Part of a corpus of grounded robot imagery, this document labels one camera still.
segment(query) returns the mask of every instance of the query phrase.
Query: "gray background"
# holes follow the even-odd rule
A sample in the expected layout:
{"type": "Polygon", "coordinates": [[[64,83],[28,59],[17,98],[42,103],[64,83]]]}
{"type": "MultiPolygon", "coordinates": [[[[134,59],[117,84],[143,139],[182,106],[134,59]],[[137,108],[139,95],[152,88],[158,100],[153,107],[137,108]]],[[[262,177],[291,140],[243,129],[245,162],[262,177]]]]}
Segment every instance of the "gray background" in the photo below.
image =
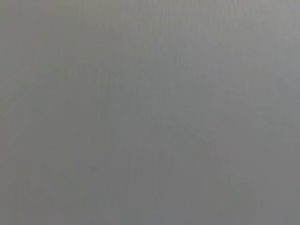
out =
{"type": "Polygon", "coordinates": [[[299,6],[2,0],[1,224],[299,224],[299,6]]]}

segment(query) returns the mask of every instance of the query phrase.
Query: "plain wall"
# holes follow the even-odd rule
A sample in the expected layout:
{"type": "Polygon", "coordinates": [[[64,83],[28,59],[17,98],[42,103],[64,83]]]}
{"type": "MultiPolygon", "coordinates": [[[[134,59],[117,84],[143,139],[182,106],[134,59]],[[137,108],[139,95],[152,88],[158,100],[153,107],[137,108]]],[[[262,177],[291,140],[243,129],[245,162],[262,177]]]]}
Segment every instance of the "plain wall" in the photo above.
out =
{"type": "Polygon", "coordinates": [[[299,6],[2,1],[0,221],[299,223],[299,6]]]}

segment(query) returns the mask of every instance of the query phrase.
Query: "smooth surface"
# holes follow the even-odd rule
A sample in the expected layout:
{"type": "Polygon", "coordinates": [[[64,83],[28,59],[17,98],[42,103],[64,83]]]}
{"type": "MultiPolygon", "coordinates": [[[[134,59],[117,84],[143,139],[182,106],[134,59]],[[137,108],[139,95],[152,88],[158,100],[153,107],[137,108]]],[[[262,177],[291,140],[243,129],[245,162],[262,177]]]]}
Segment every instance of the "smooth surface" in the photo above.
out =
{"type": "Polygon", "coordinates": [[[0,223],[299,224],[299,6],[1,1],[0,223]]]}

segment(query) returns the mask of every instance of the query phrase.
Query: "gray wall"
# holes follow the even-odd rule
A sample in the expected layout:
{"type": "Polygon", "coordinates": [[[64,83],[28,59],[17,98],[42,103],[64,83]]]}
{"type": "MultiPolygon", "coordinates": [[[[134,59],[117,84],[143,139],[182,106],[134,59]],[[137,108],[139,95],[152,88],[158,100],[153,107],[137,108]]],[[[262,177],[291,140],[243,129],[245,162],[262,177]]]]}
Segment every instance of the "gray wall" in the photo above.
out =
{"type": "Polygon", "coordinates": [[[3,0],[3,224],[298,224],[299,8],[3,0]]]}

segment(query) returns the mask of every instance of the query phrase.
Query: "gray surface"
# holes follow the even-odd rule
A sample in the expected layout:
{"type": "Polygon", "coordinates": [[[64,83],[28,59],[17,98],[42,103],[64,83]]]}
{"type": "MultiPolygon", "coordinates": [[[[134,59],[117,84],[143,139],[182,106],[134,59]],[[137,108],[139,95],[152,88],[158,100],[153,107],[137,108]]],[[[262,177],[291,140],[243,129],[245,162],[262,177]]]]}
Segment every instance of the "gray surface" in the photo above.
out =
{"type": "Polygon", "coordinates": [[[77,3],[1,2],[1,224],[299,224],[299,3],[77,3]]]}

